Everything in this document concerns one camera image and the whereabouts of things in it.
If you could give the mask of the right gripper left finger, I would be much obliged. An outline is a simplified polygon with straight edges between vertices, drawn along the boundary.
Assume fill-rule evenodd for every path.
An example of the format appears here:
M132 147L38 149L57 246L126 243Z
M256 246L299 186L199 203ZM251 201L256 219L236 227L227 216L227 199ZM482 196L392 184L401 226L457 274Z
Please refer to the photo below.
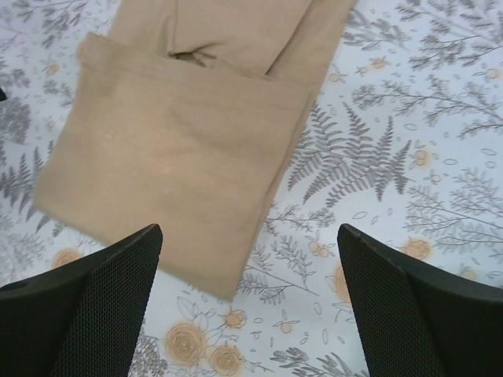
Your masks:
M1 288L3 376L126 376L163 233L151 224L83 258Z

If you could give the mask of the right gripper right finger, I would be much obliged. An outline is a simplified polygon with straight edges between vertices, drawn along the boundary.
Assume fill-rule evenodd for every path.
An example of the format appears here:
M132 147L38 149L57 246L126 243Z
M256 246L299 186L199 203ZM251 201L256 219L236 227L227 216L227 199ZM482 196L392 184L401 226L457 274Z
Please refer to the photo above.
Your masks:
M502 290L342 224L340 261L371 376L500 376Z

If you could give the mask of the beige t shirt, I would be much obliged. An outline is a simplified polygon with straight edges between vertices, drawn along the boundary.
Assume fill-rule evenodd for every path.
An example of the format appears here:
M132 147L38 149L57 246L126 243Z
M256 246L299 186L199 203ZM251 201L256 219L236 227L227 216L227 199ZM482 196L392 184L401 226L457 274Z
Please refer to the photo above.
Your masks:
M79 44L34 205L102 243L150 223L160 268L232 300L351 1L123 1Z

